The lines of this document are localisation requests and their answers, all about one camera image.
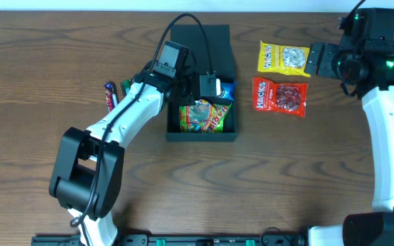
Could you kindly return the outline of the green Haribo gummy bag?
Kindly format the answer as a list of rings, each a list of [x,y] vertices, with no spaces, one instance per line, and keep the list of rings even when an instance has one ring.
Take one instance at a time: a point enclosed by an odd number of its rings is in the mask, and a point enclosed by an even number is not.
[[[224,120],[232,104],[210,103],[200,99],[195,105],[180,106],[179,118],[182,133],[221,133]]]

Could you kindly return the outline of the blue Oreo cookie pack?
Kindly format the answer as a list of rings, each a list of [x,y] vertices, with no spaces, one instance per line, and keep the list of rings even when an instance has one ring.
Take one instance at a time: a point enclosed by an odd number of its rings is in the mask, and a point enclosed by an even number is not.
[[[216,101],[234,101],[235,100],[235,87],[236,83],[225,83],[220,79],[216,79],[215,89]]]

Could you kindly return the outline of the green red candy bar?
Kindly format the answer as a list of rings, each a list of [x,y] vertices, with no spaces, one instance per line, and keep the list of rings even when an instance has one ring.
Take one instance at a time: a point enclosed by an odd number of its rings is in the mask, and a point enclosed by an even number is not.
[[[124,97],[130,92],[131,85],[132,85],[132,80],[131,79],[126,79],[126,80],[124,80],[124,81],[122,81],[120,83],[120,87],[121,87],[121,90],[122,90],[122,95]]]

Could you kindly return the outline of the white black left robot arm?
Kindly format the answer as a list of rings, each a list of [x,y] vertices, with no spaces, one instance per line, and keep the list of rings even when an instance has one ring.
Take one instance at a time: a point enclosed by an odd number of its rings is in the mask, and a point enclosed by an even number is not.
[[[111,209],[122,181],[124,153],[132,139],[167,102],[192,105],[220,93],[215,73],[170,78],[142,70],[129,93],[87,129],[69,128],[62,136],[49,194],[72,215],[82,245],[113,245],[118,236]]]

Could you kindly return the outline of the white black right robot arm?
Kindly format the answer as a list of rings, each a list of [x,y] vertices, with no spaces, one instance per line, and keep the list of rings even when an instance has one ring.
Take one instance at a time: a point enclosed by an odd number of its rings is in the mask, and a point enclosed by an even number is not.
[[[314,43],[306,72],[353,85],[369,125],[374,192],[372,211],[348,215],[342,224],[308,229],[309,245],[394,245],[394,52],[386,42],[360,50]]]

